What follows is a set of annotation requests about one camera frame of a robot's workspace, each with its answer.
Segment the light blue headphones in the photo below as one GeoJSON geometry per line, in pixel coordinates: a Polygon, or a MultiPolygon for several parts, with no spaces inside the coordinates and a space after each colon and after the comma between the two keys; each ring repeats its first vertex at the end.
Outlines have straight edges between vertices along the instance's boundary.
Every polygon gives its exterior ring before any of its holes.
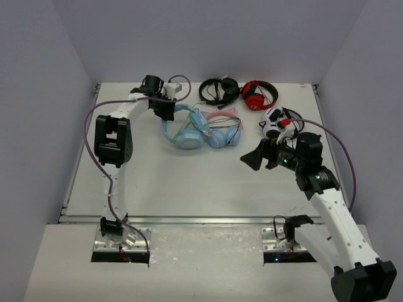
{"type": "Polygon", "coordinates": [[[187,104],[179,104],[174,112],[187,111],[188,122],[185,123],[174,135],[167,130],[167,121],[161,120],[161,130],[164,137],[174,146],[183,149],[199,148],[204,144],[204,136],[209,135],[210,127],[203,113],[195,107],[187,104]]]}

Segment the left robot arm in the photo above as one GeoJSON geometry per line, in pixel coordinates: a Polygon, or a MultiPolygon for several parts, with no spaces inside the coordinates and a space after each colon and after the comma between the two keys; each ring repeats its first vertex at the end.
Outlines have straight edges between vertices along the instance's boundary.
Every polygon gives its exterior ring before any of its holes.
{"type": "Polygon", "coordinates": [[[173,119],[176,94],[181,84],[147,75],[140,87],[112,113],[95,121],[94,154],[104,170],[106,203],[100,221],[102,236],[122,237],[127,223],[125,168],[133,154],[131,126],[148,109],[167,120],[173,119]]]}

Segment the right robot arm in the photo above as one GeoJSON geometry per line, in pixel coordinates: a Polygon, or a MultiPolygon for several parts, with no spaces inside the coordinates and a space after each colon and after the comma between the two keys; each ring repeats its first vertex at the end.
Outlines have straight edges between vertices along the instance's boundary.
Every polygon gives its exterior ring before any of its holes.
{"type": "Polygon", "coordinates": [[[336,177],[322,163],[321,136],[303,132],[295,147],[264,138],[255,150],[240,157],[254,171],[260,170],[264,159],[268,170],[282,166],[295,173],[298,188],[322,218],[330,240],[307,215],[286,218],[283,232],[290,246],[307,249],[326,272],[336,300],[386,299],[397,270],[372,249],[354,221],[336,177]]]}

